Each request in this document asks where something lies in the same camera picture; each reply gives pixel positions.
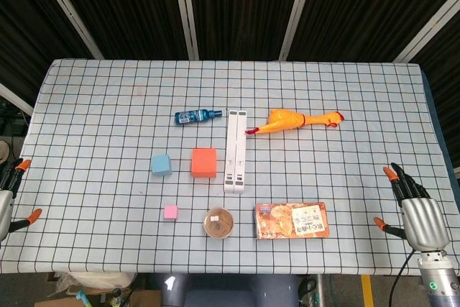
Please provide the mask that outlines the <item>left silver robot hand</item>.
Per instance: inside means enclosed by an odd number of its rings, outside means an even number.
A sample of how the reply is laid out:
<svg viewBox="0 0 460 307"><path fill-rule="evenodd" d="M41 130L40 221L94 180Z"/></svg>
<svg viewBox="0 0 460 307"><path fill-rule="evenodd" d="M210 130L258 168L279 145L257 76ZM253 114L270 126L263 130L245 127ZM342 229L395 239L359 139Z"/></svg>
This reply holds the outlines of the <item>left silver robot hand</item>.
<svg viewBox="0 0 460 307"><path fill-rule="evenodd" d="M12 221L14 201L17 197L22 176L31 165L31 160L19 158L1 172L1 241L8 234L27 228L39 219L42 209L34 210L27 218Z"/></svg>

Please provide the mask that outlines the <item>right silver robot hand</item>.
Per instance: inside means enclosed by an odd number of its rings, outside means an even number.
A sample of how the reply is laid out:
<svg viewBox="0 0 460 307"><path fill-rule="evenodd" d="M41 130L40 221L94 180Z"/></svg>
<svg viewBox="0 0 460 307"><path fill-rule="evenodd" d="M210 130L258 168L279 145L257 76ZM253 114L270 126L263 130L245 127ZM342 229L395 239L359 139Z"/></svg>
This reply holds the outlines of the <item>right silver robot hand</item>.
<svg viewBox="0 0 460 307"><path fill-rule="evenodd" d="M390 226L381 218L374 222L381 231L405 239L419 252L442 251L450 239L437 200L396 163L383 171L392 186L392 192L400 207L403 227Z"/></svg>

